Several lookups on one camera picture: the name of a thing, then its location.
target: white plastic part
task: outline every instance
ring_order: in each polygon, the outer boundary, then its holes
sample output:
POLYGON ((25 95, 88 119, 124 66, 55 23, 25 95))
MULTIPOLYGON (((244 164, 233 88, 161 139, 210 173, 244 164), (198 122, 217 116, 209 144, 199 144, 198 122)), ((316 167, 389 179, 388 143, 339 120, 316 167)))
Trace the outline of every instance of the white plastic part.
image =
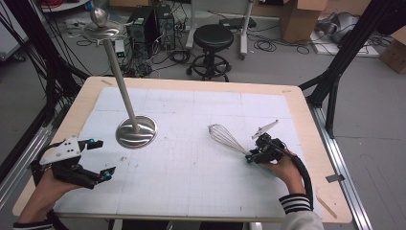
POLYGON ((275 122, 273 122, 271 124, 268 124, 268 125, 263 126, 263 127, 259 127, 258 131, 254 134, 254 136, 252 136, 252 138, 256 139, 257 137, 261 136, 263 133, 267 132, 269 129, 274 127, 278 122, 279 122, 279 120, 276 120, 275 122))
POLYGON ((47 165, 57 161, 66 160, 80 156, 78 138, 72 136, 61 143, 56 149, 39 161, 40 165, 47 165))

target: black stool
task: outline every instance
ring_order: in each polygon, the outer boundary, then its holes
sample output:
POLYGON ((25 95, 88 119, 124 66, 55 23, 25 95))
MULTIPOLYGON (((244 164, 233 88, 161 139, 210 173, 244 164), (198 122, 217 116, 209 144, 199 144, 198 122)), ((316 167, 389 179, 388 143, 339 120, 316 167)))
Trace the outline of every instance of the black stool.
POLYGON ((194 59, 192 65, 186 70, 188 75, 192 69, 196 74, 202 76, 202 80, 210 80, 223 76, 229 81, 226 73, 231 70, 229 62, 215 53, 220 52, 233 44, 234 36, 230 30, 219 24, 205 25, 198 28, 193 35, 194 42, 203 48, 204 55, 194 59))

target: metal pole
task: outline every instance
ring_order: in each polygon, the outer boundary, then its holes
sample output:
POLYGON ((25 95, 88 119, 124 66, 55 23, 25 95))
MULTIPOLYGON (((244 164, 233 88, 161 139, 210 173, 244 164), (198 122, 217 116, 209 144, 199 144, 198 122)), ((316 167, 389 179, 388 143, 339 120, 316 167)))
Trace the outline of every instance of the metal pole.
POLYGON ((137 121, 135 119, 135 114, 134 114, 134 110, 132 109, 131 100, 128 97, 128 92, 125 87, 125 83, 124 83, 122 72, 120 70, 119 62, 117 61, 117 58, 116 58, 116 52, 114 52, 113 45, 111 44, 110 39, 104 39, 102 41, 102 43, 104 45, 105 52, 107 53, 108 59, 110 60, 111 70, 113 71, 113 74, 116 77, 117 84, 119 85, 120 92, 122 93, 124 105, 127 110, 129 120, 131 121, 132 127, 135 127, 135 129, 138 130, 140 127, 138 126, 137 121))

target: circular metal base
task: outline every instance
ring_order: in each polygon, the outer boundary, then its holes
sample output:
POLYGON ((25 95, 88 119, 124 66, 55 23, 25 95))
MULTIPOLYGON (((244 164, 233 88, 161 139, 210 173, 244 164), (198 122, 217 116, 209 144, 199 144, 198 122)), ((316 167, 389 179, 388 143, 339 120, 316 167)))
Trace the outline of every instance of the circular metal base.
POLYGON ((138 129, 133 128, 129 119, 123 121, 116 130, 116 139, 119 144, 128 149, 142 148, 148 145, 156 136, 156 123, 146 116, 136 116, 138 129))

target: whisk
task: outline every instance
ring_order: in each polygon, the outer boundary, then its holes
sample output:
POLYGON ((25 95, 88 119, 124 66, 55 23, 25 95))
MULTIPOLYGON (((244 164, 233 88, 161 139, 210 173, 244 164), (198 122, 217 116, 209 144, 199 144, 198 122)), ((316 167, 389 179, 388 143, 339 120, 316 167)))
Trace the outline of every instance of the whisk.
POLYGON ((251 152, 243 148, 226 127, 214 124, 209 126, 209 133, 213 140, 244 155, 251 155, 251 152))

